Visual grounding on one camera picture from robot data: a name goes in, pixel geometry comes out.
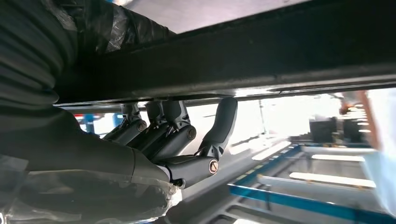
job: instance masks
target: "plastic wrap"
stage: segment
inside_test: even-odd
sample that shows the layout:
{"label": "plastic wrap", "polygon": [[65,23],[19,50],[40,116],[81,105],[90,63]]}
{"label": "plastic wrap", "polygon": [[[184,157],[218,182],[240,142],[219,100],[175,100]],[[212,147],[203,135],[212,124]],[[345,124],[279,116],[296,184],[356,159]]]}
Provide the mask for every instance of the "plastic wrap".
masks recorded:
{"label": "plastic wrap", "polygon": [[105,0],[42,0],[42,4],[64,29],[78,32],[79,52],[84,56],[133,47],[174,34],[145,16]]}
{"label": "plastic wrap", "polygon": [[180,189],[156,179],[23,168],[1,167],[2,224],[139,224],[181,201]]}

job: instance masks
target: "black sleeve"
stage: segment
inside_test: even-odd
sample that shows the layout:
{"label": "black sleeve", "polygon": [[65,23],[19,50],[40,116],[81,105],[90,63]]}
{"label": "black sleeve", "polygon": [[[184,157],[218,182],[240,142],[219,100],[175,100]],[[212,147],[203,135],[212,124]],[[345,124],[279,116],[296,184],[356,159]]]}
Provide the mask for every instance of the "black sleeve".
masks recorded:
{"label": "black sleeve", "polygon": [[154,166],[80,130],[72,114],[52,106],[52,89],[76,61],[171,34],[104,0],[0,1],[0,153],[29,160],[30,170],[131,175],[137,163]]}

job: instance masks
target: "ceiling light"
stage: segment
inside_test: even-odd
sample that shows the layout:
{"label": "ceiling light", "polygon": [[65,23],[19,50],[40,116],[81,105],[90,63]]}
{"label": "ceiling light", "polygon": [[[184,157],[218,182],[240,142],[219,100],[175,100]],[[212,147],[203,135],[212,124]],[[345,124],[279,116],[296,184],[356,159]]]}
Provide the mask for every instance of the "ceiling light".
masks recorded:
{"label": "ceiling light", "polygon": [[352,155],[323,155],[316,154],[312,156],[313,159],[316,160],[338,160],[338,161],[355,161],[355,162],[364,162],[364,158],[361,156],[352,156]]}
{"label": "ceiling light", "polygon": [[344,184],[350,186],[375,188],[375,183],[371,180],[348,178],[342,176],[293,172],[290,174],[290,177],[300,180],[306,180],[306,181],[318,181],[318,182]]}
{"label": "ceiling light", "polygon": [[251,220],[247,220],[247,219],[239,218],[234,222],[234,224],[260,224],[260,223],[251,221]]}

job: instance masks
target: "black bar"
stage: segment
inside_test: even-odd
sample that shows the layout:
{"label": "black bar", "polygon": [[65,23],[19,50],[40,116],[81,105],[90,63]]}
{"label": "black bar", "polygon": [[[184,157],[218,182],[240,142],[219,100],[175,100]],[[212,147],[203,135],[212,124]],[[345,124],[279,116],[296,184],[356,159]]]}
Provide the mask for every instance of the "black bar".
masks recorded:
{"label": "black bar", "polygon": [[76,76],[78,87],[57,92],[72,104],[395,81],[395,8],[394,0],[308,1],[110,53]]}

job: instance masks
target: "robotic hand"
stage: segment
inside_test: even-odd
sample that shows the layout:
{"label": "robotic hand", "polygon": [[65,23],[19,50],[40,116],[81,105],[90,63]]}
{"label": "robotic hand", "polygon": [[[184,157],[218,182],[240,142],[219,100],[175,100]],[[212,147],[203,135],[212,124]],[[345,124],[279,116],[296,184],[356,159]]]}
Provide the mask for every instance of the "robotic hand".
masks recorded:
{"label": "robotic hand", "polygon": [[124,121],[105,139],[139,150],[166,173],[172,184],[182,189],[217,173],[218,161],[233,133],[236,99],[221,100],[213,127],[194,155],[180,155],[196,137],[183,101],[150,102],[146,109],[150,125],[145,130],[141,130],[144,121],[136,104],[123,106]]}

